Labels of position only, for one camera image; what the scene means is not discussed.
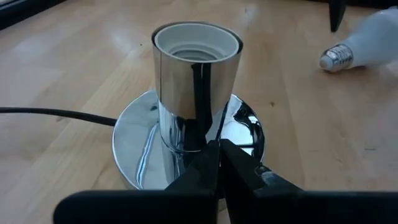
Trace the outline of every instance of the wooden table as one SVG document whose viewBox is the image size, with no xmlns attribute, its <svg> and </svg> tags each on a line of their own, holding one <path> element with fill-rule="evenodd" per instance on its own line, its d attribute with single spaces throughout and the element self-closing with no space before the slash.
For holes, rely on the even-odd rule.
<svg viewBox="0 0 398 224">
<path fill-rule="evenodd" d="M 156 27 L 214 22 L 244 41 L 234 93 L 261 119 L 267 166 L 305 189 L 397 190 L 398 64 L 318 68 L 320 54 L 372 12 L 347 8 L 331 34 L 327 4 L 308 1 L 69 0 L 0 31 L 0 105 L 117 118 L 154 87 Z M 111 134 L 84 121 L 0 115 L 0 223 L 50 223 L 71 193 L 124 189 Z"/>
</svg>

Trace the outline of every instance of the round chrome base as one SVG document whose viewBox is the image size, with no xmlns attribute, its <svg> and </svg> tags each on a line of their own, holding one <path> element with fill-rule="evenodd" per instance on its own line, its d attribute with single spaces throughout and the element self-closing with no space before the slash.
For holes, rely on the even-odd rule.
<svg viewBox="0 0 398 224">
<path fill-rule="evenodd" d="M 226 112 L 222 139 L 241 146 L 249 155 L 262 160 L 264 134 L 250 107 L 231 95 Z M 113 130 L 113 156 L 129 188 L 165 189 L 168 177 L 166 154 L 159 132 L 159 111 L 154 90 L 142 94 L 120 114 Z"/>
</svg>

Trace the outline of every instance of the metal screw thread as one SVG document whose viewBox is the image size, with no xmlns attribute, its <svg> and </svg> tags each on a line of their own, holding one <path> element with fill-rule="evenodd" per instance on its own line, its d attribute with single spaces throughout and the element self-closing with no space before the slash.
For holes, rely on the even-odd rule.
<svg viewBox="0 0 398 224">
<path fill-rule="evenodd" d="M 326 50 L 322 56 L 324 55 L 330 57 L 333 62 L 333 66 L 330 69 L 331 72 L 348 68 L 354 60 L 353 52 L 344 44 L 338 44 Z"/>
</svg>

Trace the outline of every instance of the light bulb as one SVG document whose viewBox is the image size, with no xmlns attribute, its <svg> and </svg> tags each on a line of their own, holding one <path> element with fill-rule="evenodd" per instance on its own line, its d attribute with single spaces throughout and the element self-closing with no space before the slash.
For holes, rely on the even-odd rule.
<svg viewBox="0 0 398 224">
<path fill-rule="evenodd" d="M 347 39 L 326 50 L 320 66 L 335 72 L 395 59 L 398 59 L 398 9 L 386 9 L 367 17 Z"/>
</svg>

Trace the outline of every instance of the black object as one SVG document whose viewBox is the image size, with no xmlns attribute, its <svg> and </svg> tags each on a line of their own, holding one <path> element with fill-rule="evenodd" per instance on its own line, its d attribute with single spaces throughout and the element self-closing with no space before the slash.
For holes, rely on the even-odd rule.
<svg viewBox="0 0 398 224">
<path fill-rule="evenodd" d="M 62 116 L 66 118 L 80 119 L 97 124 L 114 126 L 116 119 L 98 116 L 95 114 L 82 113 L 77 111 L 48 109 L 48 108 L 19 108 L 19 107 L 0 107 L 0 113 L 33 113 Z"/>
<path fill-rule="evenodd" d="M 330 31 L 336 32 L 346 10 L 345 0 L 329 0 Z"/>
<path fill-rule="evenodd" d="M 0 6 L 0 30 L 66 0 L 14 0 Z"/>
<path fill-rule="evenodd" d="M 216 223 L 220 187 L 232 224 L 398 223 L 396 192 L 304 191 L 224 139 L 210 142 L 165 190 L 77 193 L 58 204 L 53 221 Z"/>
<path fill-rule="evenodd" d="M 340 26 L 341 20 L 343 19 L 346 5 L 350 6 L 361 6 L 361 7 L 373 7 L 376 9 L 387 9 L 391 6 L 398 6 L 396 0 L 310 0 L 320 1 L 329 3 L 329 18 L 330 18 L 330 30 L 336 32 Z"/>
</svg>

